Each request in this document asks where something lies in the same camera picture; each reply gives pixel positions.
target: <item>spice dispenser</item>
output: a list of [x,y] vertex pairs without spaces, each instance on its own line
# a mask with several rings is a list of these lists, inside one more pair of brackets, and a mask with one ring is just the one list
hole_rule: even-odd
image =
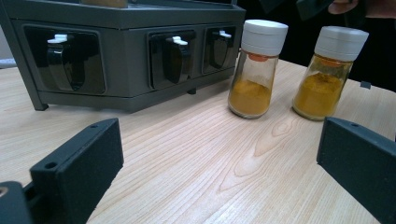
[[239,61],[228,97],[228,105],[236,115],[257,119],[268,110],[276,64],[288,28],[275,21],[245,21]]
[[346,27],[322,27],[315,53],[293,99],[297,114],[324,120],[335,112],[353,62],[368,35]]
[[245,12],[235,0],[0,0],[0,25],[35,110],[135,112],[230,78]]

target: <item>spice jar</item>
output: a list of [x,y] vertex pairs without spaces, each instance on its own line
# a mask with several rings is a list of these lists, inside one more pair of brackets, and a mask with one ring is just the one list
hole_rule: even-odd
[[278,55],[288,26],[275,21],[245,21],[241,52],[228,97],[238,116],[256,119],[270,105]]
[[315,54],[293,99],[295,112],[312,120],[324,120],[335,112],[352,64],[368,35],[346,27],[322,27]]

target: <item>wooden table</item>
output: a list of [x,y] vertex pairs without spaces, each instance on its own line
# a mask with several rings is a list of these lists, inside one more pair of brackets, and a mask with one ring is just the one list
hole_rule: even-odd
[[[51,105],[34,111],[17,68],[0,70],[0,182],[29,168],[86,126],[119,118],[124,167],[90,223],[376,223],[320,166],[322,122],[290,108],[305,67],[280,61],[260,119],[229,111],[231,80],[130,114]],[[349,80],[335,117],[389,139],[396,93]]]

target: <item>white plastic cap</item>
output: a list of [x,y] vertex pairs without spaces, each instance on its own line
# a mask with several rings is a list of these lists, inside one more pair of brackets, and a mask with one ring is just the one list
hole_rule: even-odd
[[340,61],[355,61],[368,36],[361,30],[324,26],[320,30],[315,53]]
[[279,55],[285,43],[288,28],[288,25],[275,21],[245,21],[241,47],[256,54]]

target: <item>turmeric powder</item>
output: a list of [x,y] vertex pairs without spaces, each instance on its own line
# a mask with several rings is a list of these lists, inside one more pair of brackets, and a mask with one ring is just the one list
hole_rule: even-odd
[[343,82],[334,76],[317,73],[307,77],[293,100],[293,109],[309,119],[323,120],[334,113]]
[[271,91],[261,84],[249,80],[237,80],[230,91],[231,110],[243,117],[259,117],[270,105]]

